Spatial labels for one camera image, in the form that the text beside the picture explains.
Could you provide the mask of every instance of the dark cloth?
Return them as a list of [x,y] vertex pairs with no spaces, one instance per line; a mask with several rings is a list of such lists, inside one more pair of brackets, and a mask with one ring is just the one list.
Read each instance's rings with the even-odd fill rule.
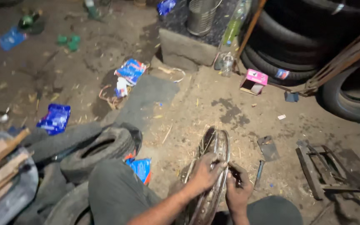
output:
[[[95,225],[125,225],[160,198],[121,160],[100,162],[90,175],[89,201]],[[300,212],[283,197],[269,196],[248,205],[251,225],[302,225]],[[212,224],[231,225],[228,212],[218,212]]]

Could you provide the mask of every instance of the person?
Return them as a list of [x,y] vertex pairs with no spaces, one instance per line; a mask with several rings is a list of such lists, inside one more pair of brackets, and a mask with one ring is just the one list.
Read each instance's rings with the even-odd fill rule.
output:
[[[94,224],[172,224],[192,199],[215,184],[227,166],[226,162],[218,159],[217,154],[205,154],[196,162],[193,175],[183,188],[160,201],[122,161],[102,161],[92,171],[88,183]],[[216,213],[213,224],[303,224],[297,207],[285,198],[269,196],[248,204],[253,191],[248,173],[236,163],[229,162],[229,166],[239,172],[241,187],[236,187],[236,179],[232,173],[228,173],[226,203],[229,211]]]

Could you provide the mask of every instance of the plastic bottle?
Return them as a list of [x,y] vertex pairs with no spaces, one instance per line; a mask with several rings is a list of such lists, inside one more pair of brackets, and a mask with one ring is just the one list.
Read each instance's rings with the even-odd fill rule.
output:
[[232,68],[233,68],[233,61],[234,61],[234,57],[232,56],[231,52],[228,52],[223,57],[222,76],[224,76],[224,77],[231,76]]
[[229,41],[230,43],[233,42],[234,37],[240,32],[241,24],[245,17],[245,0],[241,0],[224,32],[223,45],[228,45]]

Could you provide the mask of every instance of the gray mat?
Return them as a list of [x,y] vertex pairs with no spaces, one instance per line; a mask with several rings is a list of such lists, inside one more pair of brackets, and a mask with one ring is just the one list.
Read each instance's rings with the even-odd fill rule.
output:
[[115,122],[118,124],[129,122],[141,131],[145,131],[148,121],[153,116],[155,103],[170,103],[178,91],[179,87],[176,83],[145,74],[130,92]]

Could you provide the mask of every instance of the hand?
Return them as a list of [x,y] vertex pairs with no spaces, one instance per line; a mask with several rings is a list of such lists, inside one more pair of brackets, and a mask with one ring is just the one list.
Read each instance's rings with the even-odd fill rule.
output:
[[248,199],[252,195],[254,189],[252,182],[250,182],[247,171],[236,163],[229,162],[229,166],[236,170],[241,179],[241,187],[236,187],[236,178],[233,177],[229,171],[227,173],[227,192],[226,203],[232,214],[247,213]]
[[218,158],[216,153],[207,153],[195,163],[191,180],[187,182],[194,197],[211,188],[227,163]]

